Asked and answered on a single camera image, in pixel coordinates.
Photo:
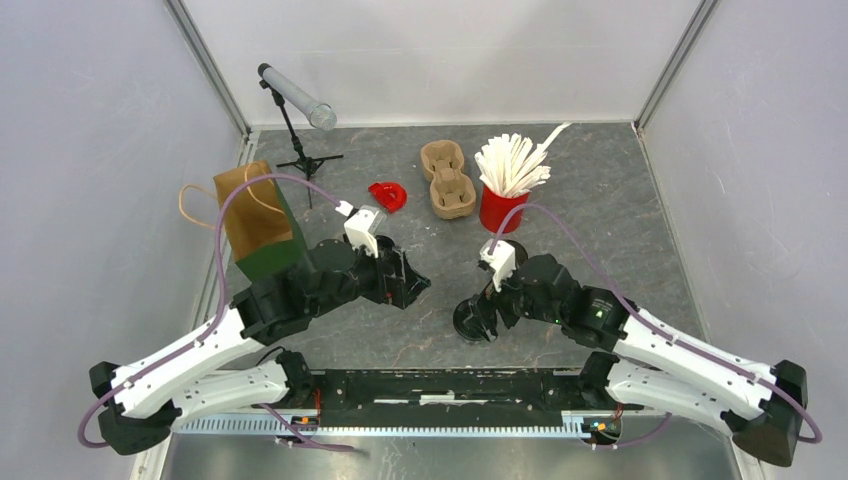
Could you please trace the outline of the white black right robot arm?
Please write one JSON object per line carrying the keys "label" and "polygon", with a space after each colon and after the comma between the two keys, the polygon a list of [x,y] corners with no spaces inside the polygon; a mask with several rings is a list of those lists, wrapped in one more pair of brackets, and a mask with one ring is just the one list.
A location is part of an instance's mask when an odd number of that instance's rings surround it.
{"label": "white black right robot arm", "polygon": [[789,467],[801,439],[806,372],[746,359],[685,334],[613,292],[582,286],[550,254],[522,264],[486,257],[492,280],[460,302],[456,331],[491,341],[521,319],[560,326],[592,349],[577,382],[591,408],[642,405],[707,425],[760,461]]}

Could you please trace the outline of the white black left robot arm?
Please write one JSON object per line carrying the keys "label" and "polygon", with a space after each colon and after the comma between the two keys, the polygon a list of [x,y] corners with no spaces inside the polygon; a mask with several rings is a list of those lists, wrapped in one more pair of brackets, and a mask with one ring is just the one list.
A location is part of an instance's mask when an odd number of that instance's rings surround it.
{"label": "white black left robot arm", "polygon": [[89,379],[100,403],[103,443],[133,455],[203,414],[281,400],[302,407],[313,397],[314,381],[299,354],[232,374],[214,372],[358,299],[406,309],[430,284],[386,236],[378,236],[376,255],[347,241],[322,241],[298,262],[237,293],[213,320],[172,344],[129,365],[93,366]]}

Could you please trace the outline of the dark translucent cup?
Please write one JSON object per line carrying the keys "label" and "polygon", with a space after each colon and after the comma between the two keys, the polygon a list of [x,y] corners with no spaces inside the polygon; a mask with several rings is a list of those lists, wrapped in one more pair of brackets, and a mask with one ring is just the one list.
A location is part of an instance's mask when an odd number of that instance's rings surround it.
{"label": "dark translucent cup", "polygon": [[514,249],[515,263],[517,265],[523,264],[529,258],[526,248],[520,242],[515,240],[508,240],[507,243],[510,244]]}
{"label": "dark translucent cup", "polygon": [[494,304],[479,295],[460,302],[453,313],[453,326],[460,337],[471,342],[498,337],[497,311]]}

